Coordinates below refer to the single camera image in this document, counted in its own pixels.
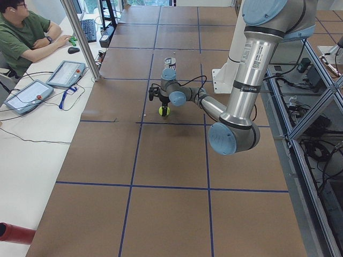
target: wristwatch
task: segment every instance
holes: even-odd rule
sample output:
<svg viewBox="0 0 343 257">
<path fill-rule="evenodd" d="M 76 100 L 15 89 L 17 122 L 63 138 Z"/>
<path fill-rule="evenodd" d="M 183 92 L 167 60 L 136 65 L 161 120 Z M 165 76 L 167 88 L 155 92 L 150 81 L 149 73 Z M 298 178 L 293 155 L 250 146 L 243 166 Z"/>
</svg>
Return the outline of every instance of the wristwatch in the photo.
<svg viewBox="0 0 343 257">
<path fill-rule="evenodd" d="M 49 40 L 49 44 L 53 42 L 53 39 L 50 36 L 46 36 L 47 40 Z"/>
</svg>

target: white table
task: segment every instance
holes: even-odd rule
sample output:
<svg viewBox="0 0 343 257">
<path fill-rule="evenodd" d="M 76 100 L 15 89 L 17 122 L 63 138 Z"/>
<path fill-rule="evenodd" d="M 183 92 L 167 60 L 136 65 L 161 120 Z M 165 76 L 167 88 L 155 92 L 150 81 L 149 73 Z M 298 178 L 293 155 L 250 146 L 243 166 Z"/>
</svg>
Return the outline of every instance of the white table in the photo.
<svg viewBox="0 0 343 257">
<path fill-rule="evenodd" d="M 72 34 L 67 18 L 60 26 L 62 34 Z M 81 51 L 72 55 L 67 53 L 70 46 L 60 48 L 49 57 L 32 64 L 27 73 L 54 71 L 63 60 L 85 63 Z M 99 42 L 90 43 L 90 48 L 94 57 L 99 50 L 104 51 Z M 45 82 L 50 75 L 38 74 L 31 77 Z M 21 89 L 31 81 L 31 78 L 24 77 L 16 88 Z M 23 117 L 4 121 L 1 128 L 24 139 L 71 142 L 94 84 L 91 72 L 88 71 L 78 83 L 84 88 L 84 94 L 75 103 L 83 92 L 78 86 L 73 95 L 66 97 L 65 109 L 75 103 L 69 111 L 43 103 Z M 59 104 L 62 98 L 59 93 L 63 91 L 55 89 L 52 96 L 56 96 L 48 102 Z M 0 111 L 7 109 L 5 105 L 0 107 Z M 17 116 L 14 111 L 0 112 L 0 120 Z M 68 144 L 25 142 L 0 130 L 0 222 L 31 229 L 38 227 L 68 149 Z M 28 248 L 28 245 L 0 242 L 0 256 L 25 256 Z"/>
</svg>

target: soda can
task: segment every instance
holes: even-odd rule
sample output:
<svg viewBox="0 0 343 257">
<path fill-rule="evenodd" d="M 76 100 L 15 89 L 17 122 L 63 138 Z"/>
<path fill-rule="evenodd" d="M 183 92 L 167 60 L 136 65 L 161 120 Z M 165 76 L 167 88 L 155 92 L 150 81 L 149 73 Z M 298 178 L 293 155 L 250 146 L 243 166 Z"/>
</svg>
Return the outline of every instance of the soda can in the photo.
<svg viewBox="0 0 343 257">
<path fill-rule="evenodd" d="M 165 59 L 165 69 L 166 68 L 176 70 L 176 59 L 174 57 L 167 57 Z"/>
</svg>

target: red tube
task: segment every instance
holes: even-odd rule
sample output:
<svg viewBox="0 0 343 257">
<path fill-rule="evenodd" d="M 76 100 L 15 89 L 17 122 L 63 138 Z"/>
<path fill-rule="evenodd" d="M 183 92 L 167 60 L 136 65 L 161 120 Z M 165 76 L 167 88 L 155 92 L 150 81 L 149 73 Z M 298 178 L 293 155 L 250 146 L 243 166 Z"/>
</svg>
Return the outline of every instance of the red tube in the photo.
<svg viewBox="0 0 343 257">
<path fill-rule="evenodd" d="M 30 245 L 35 233 L 33 229 L 0 223 L 0 241 Z"/>
</svg>

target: green t-shirt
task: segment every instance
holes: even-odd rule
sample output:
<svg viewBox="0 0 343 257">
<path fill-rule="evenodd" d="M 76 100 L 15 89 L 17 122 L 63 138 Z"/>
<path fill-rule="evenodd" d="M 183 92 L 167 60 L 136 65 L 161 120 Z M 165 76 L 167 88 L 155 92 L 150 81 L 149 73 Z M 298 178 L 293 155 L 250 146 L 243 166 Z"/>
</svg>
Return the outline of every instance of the green t-shirt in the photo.
<svg viewBox="0 0 343 257">
<path fill-rule="evenodd" d="M 31 61 L 20 55 L 32 49 L 34 42 L 45 37 L 50 20 L 47 20 L 30 11 L 23 21 L 23 28 L 17 28 L 8 22 L 0 13 L 0 51 L 3 53 L 9 66 L 19 76 L 23 76 Z"/>
</svg>

